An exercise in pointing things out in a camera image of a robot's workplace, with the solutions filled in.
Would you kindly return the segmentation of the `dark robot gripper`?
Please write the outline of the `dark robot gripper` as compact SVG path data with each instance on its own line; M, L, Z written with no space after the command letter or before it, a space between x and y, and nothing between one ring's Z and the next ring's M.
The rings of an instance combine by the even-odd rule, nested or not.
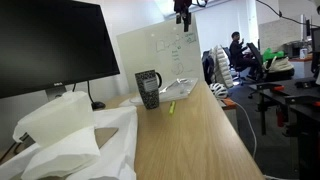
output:
M174 11L176 12L176 24L181 24L181 13L186 13L192 4L192 0L174 0ZM184 32L188 32L191 24L191 13L183 17Z

